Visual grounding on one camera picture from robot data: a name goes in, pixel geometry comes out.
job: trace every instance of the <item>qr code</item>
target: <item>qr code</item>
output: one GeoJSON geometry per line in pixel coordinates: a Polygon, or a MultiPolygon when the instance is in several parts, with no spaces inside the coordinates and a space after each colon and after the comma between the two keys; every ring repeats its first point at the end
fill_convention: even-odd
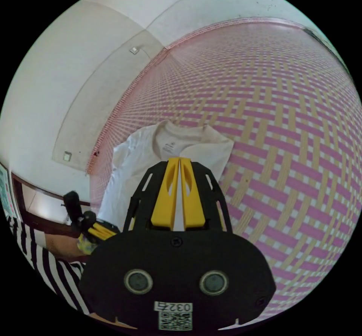
{"type": "Polygon", "coordinates": [[[192,330],[192,312],[159,312],[158,329],[170,331],[192,330]]]}

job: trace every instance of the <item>wooden door frame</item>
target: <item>wooden door frame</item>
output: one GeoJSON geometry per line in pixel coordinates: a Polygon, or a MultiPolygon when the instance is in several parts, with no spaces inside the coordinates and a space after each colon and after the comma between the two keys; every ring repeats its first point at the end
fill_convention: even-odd
{"type": "MultiPolygon", "coordinates": [[[[28,183],[27,181],[21,179],[17,175],[11,172],[11,181],[14,193],[14,200],[16,205],[18,206],[20,216],[23,222],[34,229],[41,230],[48,234],[58,234],[58,235],[67,235],[73,238],[77,238],[80,236],[79,232],[76,232],[71,226],[66,224],[61,224],[57,222],[52,222],[48,219],[39,217],[32,213],[29,213],[26,209],[25,202],[24,202],[24,195],[23,195],[23,184],[28,186],[31,189],[36,190],[37,192],[41,192],[46,194],[52,198],[56,198],[59,200],[63,200],[63,197],[51,192],[48,192],[44,189],[41,189],[33,184],[28,183]]],[[[90,206],[90,203],[81,201],[81,205],[90,206]]]]}

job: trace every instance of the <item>light switch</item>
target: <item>light switch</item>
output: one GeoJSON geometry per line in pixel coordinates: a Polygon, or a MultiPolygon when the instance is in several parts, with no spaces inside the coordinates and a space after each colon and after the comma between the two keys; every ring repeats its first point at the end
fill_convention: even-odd
{"type": "Polygon", "coordinates": [[[72,157],[72,154],[70,152],[65,152],[63,156],[64,161],[70,161],[72,157]]]}
{"type": "Polygon", "coordinates": [[[133,48],[130,50],[130,52],[132,52],[133,54],[136,54],[136,53],[138,53],[139,50],[140,50],[139,48],[133,47],[133,48]]]}

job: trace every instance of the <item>striped shirt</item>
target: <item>striped shirt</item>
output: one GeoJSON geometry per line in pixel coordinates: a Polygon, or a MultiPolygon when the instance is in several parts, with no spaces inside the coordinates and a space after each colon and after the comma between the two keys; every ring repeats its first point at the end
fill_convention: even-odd
{"type": "Polygon", "coordinates": [[[46,249],[44,232],[10,216],[7,220],[20,250],[45,284],[76,310],[86,315],[92,313],[78,288],[85,263],[56,259],[46,249]]]}

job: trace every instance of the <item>poster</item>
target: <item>poster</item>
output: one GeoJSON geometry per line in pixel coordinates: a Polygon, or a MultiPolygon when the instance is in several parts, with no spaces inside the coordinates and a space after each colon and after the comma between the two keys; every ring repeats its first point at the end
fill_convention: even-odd
{"type": "Polygon", "coordinates": [[[0,200],[6,216],[18,218],[12,202],[8,170],[0,163],[0,200]]]}

